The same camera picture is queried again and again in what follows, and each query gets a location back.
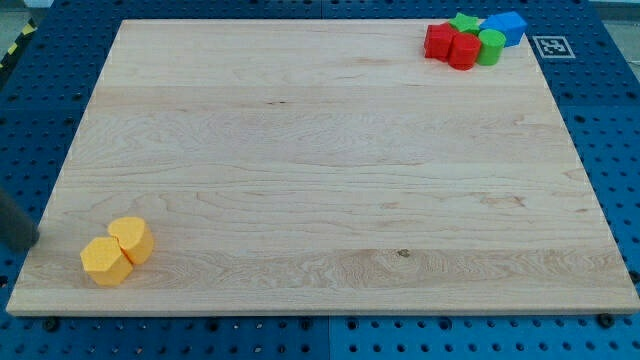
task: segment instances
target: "green cylinder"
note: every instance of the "green cylinder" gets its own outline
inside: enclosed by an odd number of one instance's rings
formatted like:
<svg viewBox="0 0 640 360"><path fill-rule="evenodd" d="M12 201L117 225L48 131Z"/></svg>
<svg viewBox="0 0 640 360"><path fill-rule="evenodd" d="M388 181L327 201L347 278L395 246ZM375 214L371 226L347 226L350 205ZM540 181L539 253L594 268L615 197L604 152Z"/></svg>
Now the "green cylinder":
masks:
<svg viewBox="0 0 640 360"><path fill-rule="evenodd" d="M482 47L480 48L480 54L478 54L476 62L484 66L495 65L498 60L500 60L500 55L502 54L502 49L504 49L504 44L507 42L507 37L498 30L486 29L478 34L478 38L482 43Z"/></svg>

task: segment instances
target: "plastic block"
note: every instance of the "plastic block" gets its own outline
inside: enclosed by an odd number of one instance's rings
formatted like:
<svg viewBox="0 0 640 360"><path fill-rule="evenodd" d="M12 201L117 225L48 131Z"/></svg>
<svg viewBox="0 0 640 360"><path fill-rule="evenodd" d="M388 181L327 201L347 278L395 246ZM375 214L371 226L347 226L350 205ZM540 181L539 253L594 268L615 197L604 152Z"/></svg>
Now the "plastic block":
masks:
<svg viewBox="0 0 640 360"><path fill-rule="evenodd" d="M133 271L133 265L112 236L97 237L80 252L82 267L100 286L116 286Z"/></svg>
<svg viewBox="0 0 640 360"><path fill-rule="evenodd" d="M478 26L478 18L475 16L467 16L463 13L457 13L456 17L449 20L451 26L453 26L456 30L477 35L480 32L480 27Z"/></svg>
<svg viewBox="0 0 640 360"><path fill-rule="evenodd" d="M151 256L155 241L144 219L119 218L109 224L108 231L118 240L120 248L133 264L143 264Z"/></svg>
<svg viewBox="0 0 640 360"><path fill-rule="evenodd" d="M480 32L478 38L482 43L482 47L480 47L476 62L484 66L495 65L500 60L507 37L498 30L486 29Z"/></svg>
<svg viewBox="0 0 640 360"><path fill-rule="evenodd" d="M424 39L424 57L447 62L453 37L459 34L449 23L429 25Z"/></svg>
<svg viewBox="0 0 640 360"><path fill-rule="evenodd" d="M491 15L480 24L480 29L498 30L507 37L505 47L520 44L520 39L527 29L527 22L515 11Z"/></svg>
<svg viewBox="0 0 640 360"><path fill-rule="evenodd" d="M456 70L469 70L475 64L482 43L472 34L460 33L453 38L449 65Z"/></svg>

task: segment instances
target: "yellow and black tape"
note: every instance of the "yellow and black tape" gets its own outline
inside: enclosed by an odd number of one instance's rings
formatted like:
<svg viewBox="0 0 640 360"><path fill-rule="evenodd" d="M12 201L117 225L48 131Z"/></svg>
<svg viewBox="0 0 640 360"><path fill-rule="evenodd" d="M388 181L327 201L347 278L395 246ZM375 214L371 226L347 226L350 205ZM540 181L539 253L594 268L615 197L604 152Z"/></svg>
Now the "yellow and black tape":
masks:
<svg viewBox="0 0 640 360"><path fill-rule="evenodd" d="M0 61L0 90L7 80L9 80L9 76L18 63L18 59L20 59L20 56L24 53L24 50L35 35L37 29L33 19L30 19L27 25L22 28L16 41L13 42L7 50L7 53L2 57L2 61Z"/></svg>

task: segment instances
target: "yellow hexagonal block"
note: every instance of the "yellow hexagonal block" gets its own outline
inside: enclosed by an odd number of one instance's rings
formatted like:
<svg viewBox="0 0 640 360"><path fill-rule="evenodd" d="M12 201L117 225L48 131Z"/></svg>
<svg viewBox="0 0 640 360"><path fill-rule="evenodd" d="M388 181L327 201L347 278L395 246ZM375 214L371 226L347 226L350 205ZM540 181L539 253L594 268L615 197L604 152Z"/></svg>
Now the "yellow hexagonal block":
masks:
<svg viewBox="0 0 640 360"><path fill-rule="evenodd" d="M84 271L100 286L116 286L129 276L133 265L112 236L97 237L80 252Z"/></svg>
<svg viewBox="0 0 640 360"><path fill-rule="evenodd" d="M107 229L118 239L120 248L135 265L147 261L155 243L147 222L139 217L123 217L114 220Z"/></svg>

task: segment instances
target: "red block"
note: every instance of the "red block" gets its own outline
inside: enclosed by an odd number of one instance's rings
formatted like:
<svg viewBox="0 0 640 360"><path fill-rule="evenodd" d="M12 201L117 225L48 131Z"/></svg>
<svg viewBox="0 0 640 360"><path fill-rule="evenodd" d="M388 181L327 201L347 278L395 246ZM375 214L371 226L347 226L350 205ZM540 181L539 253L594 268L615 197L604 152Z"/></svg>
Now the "red block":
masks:
<svg viewBox="0 0 640 360"><path fill-rule="evenodd" d="M460 32L448 22L440 25L429 25L424 38L424 57L447 62L453 38Z"/></svg>
<svg viewBox="0 0 640 360"><path fill-rule="evenodd" d="M469 70L475 64L482 42L473 34L459 33L451 42L449 65L456 70Z"/></svg>

